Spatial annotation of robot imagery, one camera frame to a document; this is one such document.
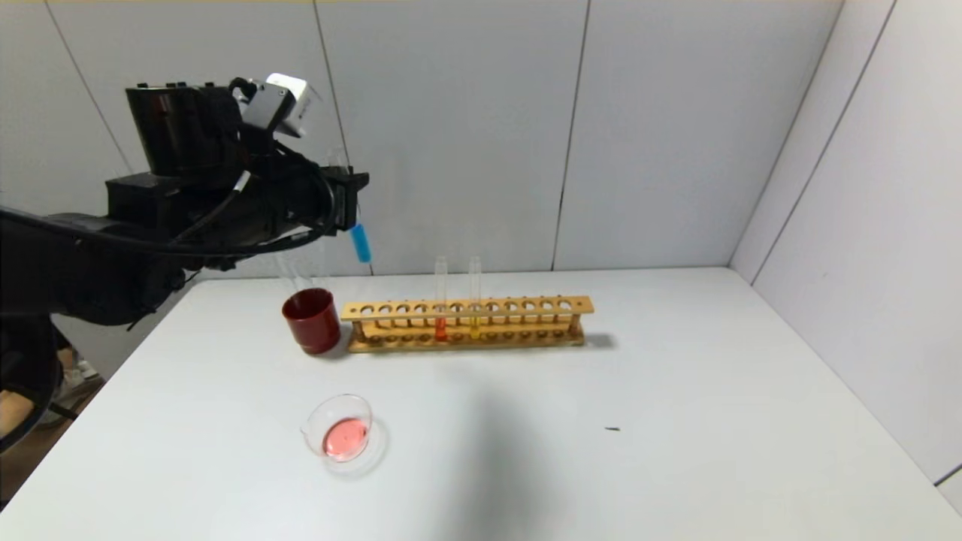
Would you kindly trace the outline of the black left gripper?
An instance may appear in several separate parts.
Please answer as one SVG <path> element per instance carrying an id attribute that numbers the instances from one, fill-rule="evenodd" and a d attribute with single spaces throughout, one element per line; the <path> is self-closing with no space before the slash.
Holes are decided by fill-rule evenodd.
<path id="1" fill-rule="evenodd" d="M 289 220 L 336 236 L 358 221 L 358 192 L 370 184 L 370 174 L 351 167 L 305 165 L 283 182 Z"/>

